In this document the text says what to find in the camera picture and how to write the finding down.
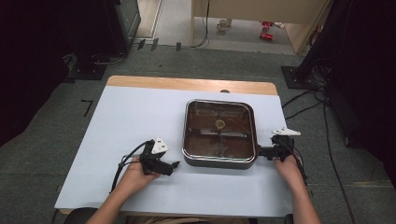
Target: table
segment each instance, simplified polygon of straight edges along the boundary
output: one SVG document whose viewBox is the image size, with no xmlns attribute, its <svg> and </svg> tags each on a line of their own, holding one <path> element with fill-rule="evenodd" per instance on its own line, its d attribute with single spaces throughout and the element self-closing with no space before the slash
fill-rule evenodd
<svg viewBox="0 0 396 224">
<path fill-rule="evenodd" d="M 207 1 L 191 0 L 191 45 L 194 17 L 206 17 Z M 304 50 L 309 36 L 327 16 L 332 0 L 210 0 L 208 18 L 286 23 L 291 45 L 296 53 Z"/>
<path fill-rule="evenodd" d="M 111 189 L 121 157 L 160 136 L 169 147 L 162 161 L 180 161 L 180 165 L 171 176 L 156 179 L 129 199 L 122 213 L 200 217 L 283 217 L 291 213 L 290 190 L 272 161 L 258 158 L 248 170 L 232 170 L 192 167 L 183 160 L 184 113 L 191 99 L 250 104 L 255 110 L 258 141 L 264 147 L 271 146 L 273 129 L 286 127 L 272 83 L 111 77 L 55 207 L 66 214 L 79 207 L 99 207 Z"/>
</svg>

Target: black tape mark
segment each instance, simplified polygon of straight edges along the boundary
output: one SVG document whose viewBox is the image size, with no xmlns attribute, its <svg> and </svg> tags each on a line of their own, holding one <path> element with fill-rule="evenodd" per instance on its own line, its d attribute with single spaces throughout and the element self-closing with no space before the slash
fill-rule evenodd
<svg viewBox="0 0 396 224">
<path fill-rule="evenodd" d="M 145 47 L 145 43 L 146 43 L 146 39 L 142 39 L 139 42 L 139 47 L 137 47 L 137 49 L 142 49 L 143 47 Z"/>
<path fill-rule="evenodd" d="M 90 105 L 88 105 L 87 111 L 85 111 L 84 117 L 87 117 L 88 112 L 90 112 L 91 106 L 93 101 L 89 101 L 89 100 L 81 100 L 81 102 L 90 102 Z"/>
<path fill-rule="evenodd" d="M 158 39 L 154 39 L 154 41 L 152 42 L 152 46 L 151 46 L 151 51 L 154 51 L 157 48 L 158 45 Z"/>
<path fill-rule="evenodd" d="M 181 43 L 177 42 L 176 43 L 176 51 L 180 51 L 181 50 Z"/>
</svg>

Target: metal baking pan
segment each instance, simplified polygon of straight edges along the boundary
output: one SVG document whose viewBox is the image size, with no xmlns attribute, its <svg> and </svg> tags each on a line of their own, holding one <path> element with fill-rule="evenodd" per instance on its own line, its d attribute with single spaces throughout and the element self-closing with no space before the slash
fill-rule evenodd
<svg viewBox="0 0 396 224">
<path fill-rule="evenodd" d="M 257 159 L 257 147 L 250 105 L 208 100 L 187 103 L 182 151 L 189 165 L 248 169 Z"/>
</svg>

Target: forearm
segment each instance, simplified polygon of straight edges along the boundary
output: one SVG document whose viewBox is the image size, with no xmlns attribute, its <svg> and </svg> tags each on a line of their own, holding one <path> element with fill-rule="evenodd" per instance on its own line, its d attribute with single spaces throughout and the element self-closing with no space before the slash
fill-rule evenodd
<svg viewBox="0 0 396 224">
<path fill-rule="evenodd" d="M 294 183 L 290 188 L 293 201 L 294 224 L 320 223 L 318 214 L 309 198 L 308 191 L 305 188 L 303 180 Z"/>
<path fill-rule="evenodd" d="M 128 196 L 114 190 L 110 195 L 108 195 L 105 202 L 98 209 L 98 211 L 88 220 L 87 223 L 95 224 L 108 224 L 114 223 L 117 215 L 122 208 L 122 205 L 128 199 Z"/>
</svg>

